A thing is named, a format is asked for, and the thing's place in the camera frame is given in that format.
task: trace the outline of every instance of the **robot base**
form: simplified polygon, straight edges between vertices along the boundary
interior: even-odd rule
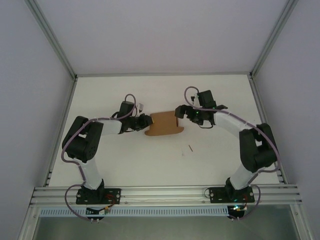
[[[97,190],[81,186],[76,194],[75,204],[77,205],[114,205],[119,204],[121,198],[120,188],[105,188],[102,180]]]
[[[241,190],[235,190],[230,183],[230,178],[226,180],[225,186],[210,187],[208,190],[210,203],[212,204],[242,204],[255,202],[252,187],[247,186]]]

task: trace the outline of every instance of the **cable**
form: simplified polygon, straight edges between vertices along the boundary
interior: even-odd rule
[[[243,197],[245,199],[245,205],[244,205],[244,208],[245,208],[248,206],[248,197],[245,194],[243,194]]]
[[[203,195],[204,195],[207,199],[210,199],[210,196],[207,196],[207,195],[206,195],[206,191],[209,190],[209,188],[210,188],[210,187],[208,187],[208,188],[207,188],[206,190],[204,190],[204,192],[203,192]]]
[[[203,127],[203,126],[200,126],[199,124],[198,124],[198,126],[199,126],[199,128],[201,128],[201,129],[212,129],[214,126],[211,124],[211,126],[209,126],[209,127]]]
[[[195,86],[188,86],[185,90],[184,90],[184,99],[185,101],[191,106],[193,107],[194,109],[197,109],[197,110],[200,110],[200,111],[211,111],[211,112],[217,112],[217,113],[223,113],[223,114],[227,114],[227,115],[230,115],[231,117],[237,119],[238,121],[246,124],[247,126],[255,129],[260,135],[262,135],[264,137],[264,139],[268,142],[268,144],[271,146],[271,148],[273,149],[275,155],[276,155],[276,160],[277,160],[277,165],[275,167],[275,169],[272,169],[272,170],[260,170],[257,172],[257,174],[259,173],[274,173],[276,171],[278,171],[280,169],[280,165],[281,165],[281,159],[280,159],[280,155],[279,155],[279,152],[276,148],[276,146],[274,145],[274,143],[270,140],[270,138],[263,132],[261,131],[259,128],[257,128],[256,126],[254,126],[253,124],[247,122],[246,120],[242,119],[241,117],[229,112],[229,111],[225,111],[225,110],[219,110],[219,109],[212,109],[212,108],[200,108],[200,107],[196,107],[194,105],[191,104],[191,102],[188,101],[188,98],[187,98],[187,91],[189,89],[195,89],[197,91],[197,93],[199,93],[199,89],[196,88]]]
[[[114,118],[115,118],[115,116],[117,116],[117,115],[118,115],[118,113],[119,113],[119,112],[118,112],[118,111],[116,111],[114,114],[112,114],[111,118],[113,118],[113,119],[114,119]]]
[[[116,200],[115,200],[115,197],[112,196],[111,194],[107,194],[106,197],[111,200],[112,199],[112,204],[109,206],[109,208],[111,208],[113,205],[116,204]]]
[[[134,115],[134,117],[136,117],[137,114],[138,114],[138,109],[137,109],[137,106],[136,106],[136,105],[134,105],[134,108],[135,108],[135,115]]]
[[[135,97],[133,94],[131,94],[131,93],[127,94],[127,95],[125,96],[124,100],[126,101],[126,99],[127,99],[128,96],[133,97],[134,105],[136,105],[136,103],[137,103],[136,97]],[[69,190],[72,189],[72,188],[74,188],[74,187],[81,187],[81,186],[83,186],[83,185],[86,183],[87,180],[86,180],[85,173],[84,173],[83,169],[81,168],[80,163],[78,163],[78,162],[76,162],[76,161],[66,160],[66,159],[65,159],[66,149],[68,148],[68,146],[70,145],[70,143],[75,139],[75,137],[78,136],[78,134],[79,134],[86,126],[88,126],[88,124],[90,124],[90,123],[92,123],[92,122],[96,122],[96,121],[102,121],[102,120],[105,121],[105,120],[110,120],[110,119],[113,119],[113,120],[121,120],[121,119],[124,119],[124,118],[130,116],[130,115],[133,113],[133,111],[134,111],[134,107],[132,108],[132,110],[131,110],[128,114],[126,114],[126,115],[124,115],[124,116],[122,116],[122,117],[118,117],[118,118],[98,117],[98,118],[89,119],[85,124],[82,125],[82,127],[80,127],[80,128],[72,135],[72,137],[70,137],[70,139],[66,142],[66,144],[65,144],[64,147],[62,148],[62,152],[61,152],[61,159],[62,159],[62,161],[65,162],[65,163],[70,163],[70,164],[75,164],[75,165],[77,165],[78,168],[79,168],[79,171],[80,171],[80,175],[81,175],[82,180],[83,180],[83,183],[82,183],[82,184],[74,184],[74,185],[70,186],[70,187],[65,191],[65,194],[64,194],[64,201],[65,201],[66,206],[67,206],[68,209],[69,209],[74,215],[76,215],[78,218],[83,219],[83,220],[86,220],[86,221],[89,221],[89,222],[97,222],[96,220],[93,221],[92,219],[90,220],[90,219],[88,219],[87,217],[84,217],[84,216],[79,215],[78,213],[76,213],[76,212],[71,208],[71,206],[70,206],[69,203],[68,203],[67,194],[68,194]]]

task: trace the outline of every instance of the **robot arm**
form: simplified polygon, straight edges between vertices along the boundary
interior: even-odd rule
[[[216,105],[210,90],[199,92],[196,96],[204,109],[227,109],[224,105]],[[238,121],[232,116],[215,111],[194,109],[189,105],[181,105],[175,109],[177,118],[184,115],[199,126],[209,121],[213,126],[219,126],[239,139],[241,164],[237,171],[226,180],[223,192],[229,202],[243,199],[243,194],[251,191],[249,184],[258,176],[259,172],[277,161],[277,157],[268,142],[255,129]],[[275,140],[268,124],[256,126],[275,144]]]
[[[241,164],[230,177],[230,183],[236,191],[244,189],[258,176],[259,171],[271,166],[277,157],[268,143],[263,141],[264,139],[259,137],[254,129],[221,112],[215,113],[213,117],[215,125],[239,138]],[[257,127],[275,142],[268,124],[263,123]]]
[[[121,104],[118,117],[128,115],[134,104],[124,101]],[[83,116],[75,118],[70,130],[62,142],[62,148],[69,139],[88,121]],[[95,155],[98,150],[101,136],[109,134],[123,134],[128,129],[132,131],[142,130],[153,123],[148,115],[141,114],[138,117],[127,116],[121,120],[109,119],[90,122],[67,146],[65,152],[73,162],[78,163],[80,172],[84,175],[85,181],[77,193],[76,204],[99,204],[105,197],[104,180],[99,174]]]

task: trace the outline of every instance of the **black mounting plate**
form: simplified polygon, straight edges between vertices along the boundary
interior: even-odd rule
[[[80,197],[76,197],[75,204],[77,205],[112,205],[112,204],[120,204],[121,199],[121,188],[104,188],[102,199],[97,202],[96,199],[91,200],[89,197],[82,197],[80,190],[77,195]]]
[[[234,200],[230,200],[226,188],[222,187],[210,187],[209,189],[210,203],[212,204],[238,204],[238,203],[254,203],[255,197],[253,195],[252,187],[248,187],[246,193],[240,194]]]

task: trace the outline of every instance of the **brown cardboard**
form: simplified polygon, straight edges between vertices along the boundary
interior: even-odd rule
[[[147,136],[164,136],[171,134],[179,134],[185,128],[179,126],[179,121],[175,116],[175,111],[165,111],[152,113],[153,124],[150,129],[145,131]]]

